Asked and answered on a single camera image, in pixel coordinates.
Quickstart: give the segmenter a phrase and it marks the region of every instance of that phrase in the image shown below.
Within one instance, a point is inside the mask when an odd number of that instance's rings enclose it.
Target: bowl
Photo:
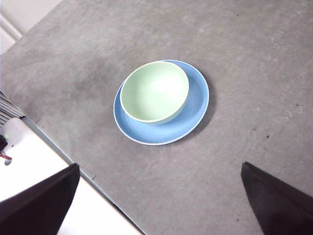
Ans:
[[[188,91],[184,70],[170,62],[155,61],[139,67],[125,79],[120,101],[131,118],[163,124],[183,110]]]

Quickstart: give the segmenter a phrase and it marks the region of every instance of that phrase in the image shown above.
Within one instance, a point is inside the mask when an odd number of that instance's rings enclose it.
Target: gray table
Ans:
[[[64,0],[3,55],[1,86],[146,234],[260,234],[242,162],[313,195],[312,25],[310,0]],[[159,59],[202,71],[210,104],[187,137],[145,146],[112,104]]]

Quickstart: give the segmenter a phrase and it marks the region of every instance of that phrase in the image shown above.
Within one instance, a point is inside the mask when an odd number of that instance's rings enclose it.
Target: dark stain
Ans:
[[[35,124],[37,124],[40,120],[41,120],[41,118],[39,118],[39,119],[36,121],[36,123],[35,123]]]

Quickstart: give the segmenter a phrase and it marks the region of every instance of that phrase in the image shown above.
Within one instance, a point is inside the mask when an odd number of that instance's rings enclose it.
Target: white wall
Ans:
[[[5,53],[61,0],[1,0],[1,49]]]

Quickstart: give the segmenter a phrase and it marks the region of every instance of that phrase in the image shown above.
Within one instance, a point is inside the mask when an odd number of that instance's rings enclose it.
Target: plate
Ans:
[[[113,104],[115,122],[121,132],[131,140],[147,145],[162,145],[175,142],[188,135],[203,118],[209,103],[209,87],[204,76],[192,65],[164,60],[181,67],[189,79],[189,94],[182,112],[170,122],[151,125],[129,117],[122,109],[119,87]]]

